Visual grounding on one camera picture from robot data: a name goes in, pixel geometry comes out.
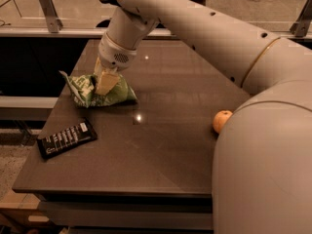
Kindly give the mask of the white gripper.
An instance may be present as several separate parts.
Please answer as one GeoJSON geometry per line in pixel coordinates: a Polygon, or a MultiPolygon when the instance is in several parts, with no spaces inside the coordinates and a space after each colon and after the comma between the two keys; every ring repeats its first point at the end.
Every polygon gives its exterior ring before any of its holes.
{"type": "Polygon", "coordinates": [[[119,82],[117,73],[102,71],[102,67],[124,70],[130,67],[137,55],[137,51],[125,49],[104,33],[98,44],[98,58],[96,60],[94,74],[97,77],[96,94],[107,95],[119,82]]]}

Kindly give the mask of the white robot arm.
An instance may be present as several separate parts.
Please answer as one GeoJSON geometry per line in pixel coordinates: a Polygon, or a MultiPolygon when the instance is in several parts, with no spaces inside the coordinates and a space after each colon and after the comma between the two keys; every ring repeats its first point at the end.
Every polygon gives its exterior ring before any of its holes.
{"type": "Polygon", "coordinates": [[[163,24],[246,94],[215,143],[214,234],[312,234],[310,49],[190,0],[114,1],[102,66],[163,24]]]}

